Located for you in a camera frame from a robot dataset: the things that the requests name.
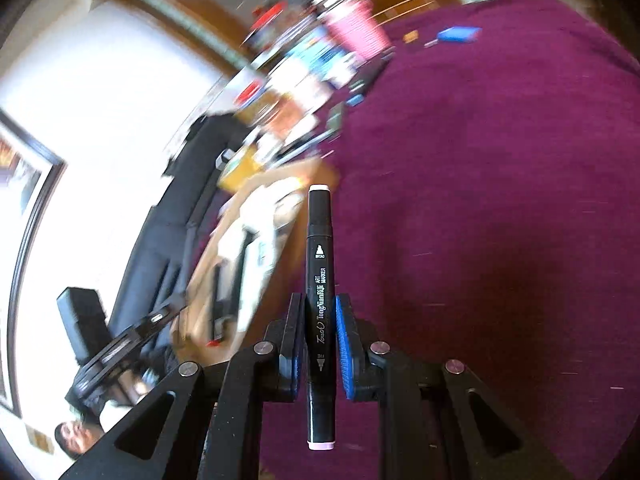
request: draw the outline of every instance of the maroon carpet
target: maroon carpet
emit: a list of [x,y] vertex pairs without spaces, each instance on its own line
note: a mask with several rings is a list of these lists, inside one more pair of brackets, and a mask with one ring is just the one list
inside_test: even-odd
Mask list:
[[[483,30],[474,44],[401,39],[452,25]],[[468,363],[597,478],[640,413],[640,66],[554,0],[387,30],[396,58],[323,147],[341,174],[337,291],[392,346]],[[336,449],[315,453],[304,409],[266,409],[278,479],[376,478],[375,407],[341,392]]]

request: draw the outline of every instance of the black marker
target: black marker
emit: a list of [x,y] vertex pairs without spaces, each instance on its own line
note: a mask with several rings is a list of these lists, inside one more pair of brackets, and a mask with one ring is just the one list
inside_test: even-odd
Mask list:
[[331,193],[309,188],[306,232],[306,440],[309,449],[335,443],[335,282]]

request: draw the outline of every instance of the box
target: box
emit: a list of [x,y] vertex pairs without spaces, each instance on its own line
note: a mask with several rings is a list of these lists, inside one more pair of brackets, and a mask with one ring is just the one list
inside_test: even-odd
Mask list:
[[306,199],[300,206],[271,279],[264,287],[258,307],[246,331],[236,332],[235,326],[229,326],[225,332],[225,339],[220,345],[207,347],[210,335],[212,270],[219,261],[218,242],[239,217],[240,206],[257,187],[268,186],[289,176],[297,176],[305,180],[305,195],[308,193],[308,187],[313,184],[325,184],[334,190],[338,182],[335,170],[320,158],[309,158],[255,174],[229,200],[187,287],[189,305],[172,326],[172,343],[181,362],[189,360],[202,366],[209,366],[227,361],[239,349],[260,341],[267,325],[286,312],[293,292],[292,284],[303,273],[308,207]]

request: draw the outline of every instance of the metal rivet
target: metal rivet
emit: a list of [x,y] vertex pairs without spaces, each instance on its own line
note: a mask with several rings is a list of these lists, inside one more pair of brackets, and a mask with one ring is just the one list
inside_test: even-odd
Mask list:
[[444,367],[450,374],[458,375],[465,371],[465,364],[457,359],[449,359]]
[[194,363],[193,361],[187,361],[185,363],[182,363],[178,367],[178,373],[182,377],[191,377],[197,371],[198,371],[198,365],[196,363]]
[[270,341],[260,341],[254,345],[254,352],[258,355],[267,355],[273,352],[273,343]]
[[389,350],[391,350],[391,346],[389,346],[389,343],[385,343],[384,341],[376,341],[375,343],[371,343],[371,346],[369,348],[371,348],[371,351],[374,354],[378,355],[387,354]]

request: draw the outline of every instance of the gray object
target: gray object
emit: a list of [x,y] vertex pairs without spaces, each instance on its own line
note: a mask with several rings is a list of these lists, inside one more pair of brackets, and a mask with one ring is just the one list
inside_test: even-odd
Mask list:
[[376,341],[375,343],[371,343],[370,348],[371,351],[377,355],[388,354],[391,350],[391,346],[389,346],[389,343],[386,343],[384,341]]
[[273,343],[269,341],[260,341],[254,345],[254,352],[258,355],[267,355],[273,352]]
[[447,369],[447,372],[455,375],[461,374],[465,371],[465,364],[457,359],[449,359],[444,367]]
[[178,373],[182,377],[191,377],[197,371],[198,371],[198,365],[193,361],[187,361],[185,363],[182,363],[178,368]]
[[294,150],[287,152],[285,155],[281,156],[279,159],[274,161],[269,166],[269,169],[278,168],[279,166],[286,164],[290,160],[293,160],[297,156],[306,152],[306,150],[309,150],[310,148],[316,146],[323,140],[328,139],[332,135],[336,134],[342,127],[343,109],[344,109],[344,103],[338,103],[333,108],[331,108],[331,110],[329,110],[329,118],[326,120],[326,130],[323,133],[315,136],[311,140],[308,140],[307,142],[295,148]]

